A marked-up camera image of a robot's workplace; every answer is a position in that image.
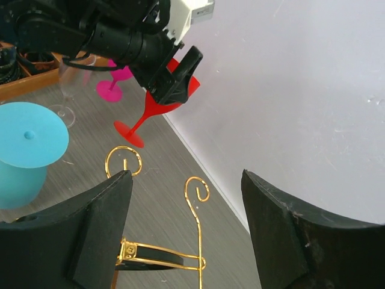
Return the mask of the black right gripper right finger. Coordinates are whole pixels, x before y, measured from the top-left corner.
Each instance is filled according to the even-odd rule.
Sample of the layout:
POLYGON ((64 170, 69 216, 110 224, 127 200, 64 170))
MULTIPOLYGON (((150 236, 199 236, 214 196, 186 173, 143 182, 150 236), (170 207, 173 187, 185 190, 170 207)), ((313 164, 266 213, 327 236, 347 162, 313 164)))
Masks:
POLYGON ((262 288, 383 288, 384 226, 323 210, 248 170, 241 191, 262 288))

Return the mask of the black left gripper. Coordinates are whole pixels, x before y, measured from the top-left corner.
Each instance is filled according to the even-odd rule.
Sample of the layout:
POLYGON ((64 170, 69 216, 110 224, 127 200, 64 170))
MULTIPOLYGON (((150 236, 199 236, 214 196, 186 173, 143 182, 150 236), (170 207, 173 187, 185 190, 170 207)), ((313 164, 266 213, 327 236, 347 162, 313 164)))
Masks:
MULTIPOLYGON (((153 75, 161 73, 177 51, 178 45, 154 22, 98 20, 84 23, 87 41, 84 49, 131 68, 139 84, 150 90, 153 75)), ((203 54, 192 46, 174 71, 166 67, 156 81, 156 103, 184 104, 194 71, 203 54)))

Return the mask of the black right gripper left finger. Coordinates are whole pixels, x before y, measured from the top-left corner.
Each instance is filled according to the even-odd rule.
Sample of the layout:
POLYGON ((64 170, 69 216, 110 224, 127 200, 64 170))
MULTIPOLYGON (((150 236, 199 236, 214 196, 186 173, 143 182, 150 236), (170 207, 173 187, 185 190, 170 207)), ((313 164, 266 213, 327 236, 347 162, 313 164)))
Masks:
POLYGON ((109 288, 132 193, 121 171, 45 210, 1 222, 1 288, 109 288))

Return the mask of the pink plastic wine glass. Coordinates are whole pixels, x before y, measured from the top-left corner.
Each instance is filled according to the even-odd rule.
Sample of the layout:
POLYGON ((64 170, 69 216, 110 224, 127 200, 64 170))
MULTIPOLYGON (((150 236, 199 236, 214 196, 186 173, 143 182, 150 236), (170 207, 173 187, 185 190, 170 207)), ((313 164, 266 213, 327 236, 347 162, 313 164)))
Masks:
POLYGON ((99 81, 96 91, 99 96, 107 102, 119 102, 122 99, 123 92, 118 86, 119 81, 126 81, 133 77, 132 72, 126 66, 124 69, 110 71, 111 81, 99 81))

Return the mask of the red plastic wine glass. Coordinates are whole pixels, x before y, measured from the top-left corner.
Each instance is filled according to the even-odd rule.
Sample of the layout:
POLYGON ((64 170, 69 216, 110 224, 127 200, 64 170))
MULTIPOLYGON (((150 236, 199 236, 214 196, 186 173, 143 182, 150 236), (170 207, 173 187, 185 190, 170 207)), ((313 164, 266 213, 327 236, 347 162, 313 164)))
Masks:
MULTIPOLYGON (((169 64, 167 65, 167 68, 169 68, 171 72, 173 72, 175 68, 177 68, 178 64, 179 62, 174 58, 172 58, 169 64)), ((188 97, 190 97, 193 93, 195 93, 195 91, 199 87, 200 87, 199 81, 194 76, 192 76, 188 86, 188 97)), ((138 122, 134 125, 134 127, 130 128, 129 126, 127 126, 126 124, 118 120, 114 122, 114 127, 116 131, 130 144, 138 148, 143 148, 144 142, 142 138, 138 134, 136 134, 136 130, 143 124, 143 122, 152 116, 171 112, 179 108, 181 105, 182 104, 180 103, 171 104, 171 105, 157 104, 155 100, 152 98, 152 95, 150 94, 150 92, 146 91, 144 112, 140 117, 140 119, 138 120, 138 122)))

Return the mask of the clear champagne glass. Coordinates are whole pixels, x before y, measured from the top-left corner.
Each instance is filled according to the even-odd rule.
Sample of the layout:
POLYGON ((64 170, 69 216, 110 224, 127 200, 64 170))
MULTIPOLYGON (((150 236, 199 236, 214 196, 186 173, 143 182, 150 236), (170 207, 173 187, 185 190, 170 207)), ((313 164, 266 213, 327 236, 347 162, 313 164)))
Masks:
POLYGON ((59 88, 63 100, 59 104, 54 104, 48 108, 61 118, 67 128, 71 128, 76 121, 75 112, 67 105, 75 96, 79 96, 83 88, 88 84, 92 70, 96 63, 94 55, 80 56, 79 59, 74 60, 73 64, 77 64, 79 68, 69 66, 65 63, 69 61, 68 57, 62 57, 58 69, 59 88))

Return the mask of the wooden compartment tray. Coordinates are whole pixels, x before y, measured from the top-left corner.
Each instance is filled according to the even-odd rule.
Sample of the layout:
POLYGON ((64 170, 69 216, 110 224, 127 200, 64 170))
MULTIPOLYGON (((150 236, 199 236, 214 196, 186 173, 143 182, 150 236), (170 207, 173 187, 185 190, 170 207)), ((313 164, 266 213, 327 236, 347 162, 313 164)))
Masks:
POLYGON ((53 53, 52 58, 51 62, 35 62, 38 72, 33 74, 32 64, 25 64, 16 47, 1 42, 1 102, 57 83, 62 56, 53 53))

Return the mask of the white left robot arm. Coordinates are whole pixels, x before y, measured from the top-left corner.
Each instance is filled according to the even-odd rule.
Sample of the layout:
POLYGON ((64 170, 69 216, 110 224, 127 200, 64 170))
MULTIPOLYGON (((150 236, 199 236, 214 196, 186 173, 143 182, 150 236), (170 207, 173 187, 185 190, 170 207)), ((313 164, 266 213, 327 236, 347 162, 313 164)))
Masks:
POLYGON ((86 52, 128 67, 156 103, 183 104, 202 60, 192 47, 175 70, 168 64, 182 47, 168 29, 170 1, 2 1, 1 40, 34 52, 61 54, 79 67, 86 52))

